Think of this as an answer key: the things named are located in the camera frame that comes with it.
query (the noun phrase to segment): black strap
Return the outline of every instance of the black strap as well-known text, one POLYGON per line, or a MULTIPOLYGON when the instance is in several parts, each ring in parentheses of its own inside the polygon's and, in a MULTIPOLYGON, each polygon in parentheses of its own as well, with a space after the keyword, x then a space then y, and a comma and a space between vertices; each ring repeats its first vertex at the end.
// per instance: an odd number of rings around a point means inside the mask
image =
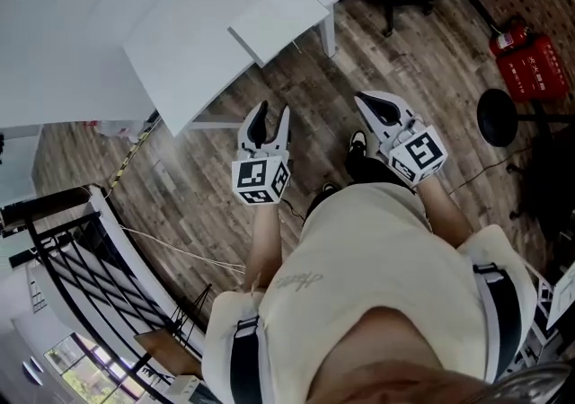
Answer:
MULTIPOLYGON (((518 292, 507 271, 497 268, 495 264, 473 266, 473 271, 484 277, 495 304, 500 333, 500 357, 496 377, 501 377, 513 361, 521 343, 522 323, 518 292)), ((487 322, 493 322, 489 319, 489 314, 487 317, 487 322)))
POLYGON ((263 404, 260 386, 259 316, 239 321, 230 362, 230 387, 235 404, 263 404))

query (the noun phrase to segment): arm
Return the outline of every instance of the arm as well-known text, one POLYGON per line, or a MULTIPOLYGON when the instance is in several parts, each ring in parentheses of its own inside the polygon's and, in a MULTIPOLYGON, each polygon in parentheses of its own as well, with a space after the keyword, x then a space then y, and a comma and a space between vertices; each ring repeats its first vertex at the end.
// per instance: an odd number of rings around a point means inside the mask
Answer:
POLYGON ((258 288, 267 288, 281 263, 279 206, 257 206, 253 215, 252 248, 245 268, 243 290, 250 291, 258 275, 258 288))
POLYGON ((445 192, 436 176, 422 181, 417 191, 425 206, 431 230, 439 238, 458 248, 473 234, 467 217, 445 192))

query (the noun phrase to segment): black shoe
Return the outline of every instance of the black shoe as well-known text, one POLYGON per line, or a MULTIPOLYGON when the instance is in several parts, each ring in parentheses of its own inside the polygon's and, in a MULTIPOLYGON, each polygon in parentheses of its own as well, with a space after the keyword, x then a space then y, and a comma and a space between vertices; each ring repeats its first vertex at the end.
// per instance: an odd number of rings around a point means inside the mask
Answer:
POLYGON ((359 130, 353 133, 353 136, 349 140, 349 151, 352 150, 361 150, 363 156, 366 156, 367 153, 367 140, 366 140, 366 133, 359 130))
POLYGON ((322 192, 326 192, 328 190, 339 190, 339 189, 340 188, 337 185, 331 182, 325 182, 322 187, 322 192))

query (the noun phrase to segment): white table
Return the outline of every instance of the white table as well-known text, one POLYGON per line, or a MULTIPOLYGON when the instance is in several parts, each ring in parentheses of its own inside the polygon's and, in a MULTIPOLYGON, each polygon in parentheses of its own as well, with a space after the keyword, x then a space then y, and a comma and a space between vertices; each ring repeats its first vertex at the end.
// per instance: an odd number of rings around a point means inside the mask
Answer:
MULTIPOLYGON (((238 117, 200 114, 254 63, 228 27, 257 1, 159 0, 124 43, 136 74, 173 135, 187 125, 239 127, 238 117)), ((331 57, 333 5, 338 0, 317 1, 330 11, 318 27, 323 50, 331 57)))

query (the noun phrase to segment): window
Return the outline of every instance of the window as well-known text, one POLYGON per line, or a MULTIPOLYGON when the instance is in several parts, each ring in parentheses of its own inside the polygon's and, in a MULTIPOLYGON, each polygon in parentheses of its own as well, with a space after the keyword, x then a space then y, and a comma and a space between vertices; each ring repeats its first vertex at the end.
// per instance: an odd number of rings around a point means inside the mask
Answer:
MULTIPOLYGON (((132 404, 144 389, 111 360, 98 345, 78 334, 65 338, 45 355, 48 362, 84 400, 90 404, 132 404)), ((128 366, 129 361, 122 362, 128 366)), ((149 382, 144 371, 141 376, 149 382)))

